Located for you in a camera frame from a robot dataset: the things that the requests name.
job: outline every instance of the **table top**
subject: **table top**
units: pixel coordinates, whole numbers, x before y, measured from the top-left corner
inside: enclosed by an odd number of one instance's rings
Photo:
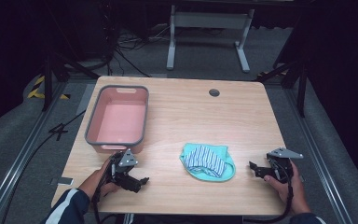
[[[150,177],[138,193],[120,189],[99,203],[100,212],[200,215],[279,215],[277,193],[249,168],[269,166],[267,152],[284,147],[264,86],[256,82],[148,77],[100,77],[90,98],[52,204],[78,187],[109,154],[97,153],[85,140],[99,90],[105,85],[141,85],[149,90],[143,150],[130,175]],[[220,91],[213,97],[210,89]],[[186,143],[228,146],[236,174],[226,182],[193,177],[179,160]]]

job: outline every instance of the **sleeve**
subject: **sleeve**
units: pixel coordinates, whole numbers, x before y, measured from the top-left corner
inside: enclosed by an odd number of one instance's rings
[[[290,224],[326,224],[313,213],[302,213],[290,218]]]
[[[88,212],[89,205],[90,199],[85,192],[68,189],[41,223],[84,223],[83,216]]]

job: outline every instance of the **striped cloth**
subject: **striped cloth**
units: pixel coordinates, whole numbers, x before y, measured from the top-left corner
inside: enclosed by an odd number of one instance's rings
[[[226,169],[225,162],[206,146],[198,146],[185,157],[186,169],[190,172],[204,172],[221,177]]]

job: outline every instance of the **white metal desk leg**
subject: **white metal desk leg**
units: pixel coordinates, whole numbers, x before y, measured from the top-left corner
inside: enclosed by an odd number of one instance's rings
[[[167,69],[173,70],[175,61],[175,6],[171,6],[171,38],[170,47],[168,49]]]
[[[251,27],[252,18],[253,18],[254,13],[255,13],[254,9],[249,10],[248,18],[246,19],[245,24],[243,25],[241,42],[239,42],[239,41],[235,42],[235,48],[237,49],[238,57],[240,58],[242,71],[244,73],[249,73],[251,70],[249,68],[248,61],[246,60],[245,52],[243,51],[243,46],[245,45],[246,36],[249,33],[249,28]]]

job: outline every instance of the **white desk frame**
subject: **white desk frame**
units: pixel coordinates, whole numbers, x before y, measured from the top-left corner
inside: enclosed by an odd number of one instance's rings
[[[224,28],[242,29],[240,41],[235,42],[235,49],[240,58],[242,71],[249,73],[250,68],[246,60],[243,46],[246,36],[252,23],[255,10],[249,10],[248,14],[225,14],[225,13],[201,13],[201,12],[180,12],[171,7],[171,38],[168,50],[167,69],[173,70],[175,59],[175,27],[202,27],[202,28]]]

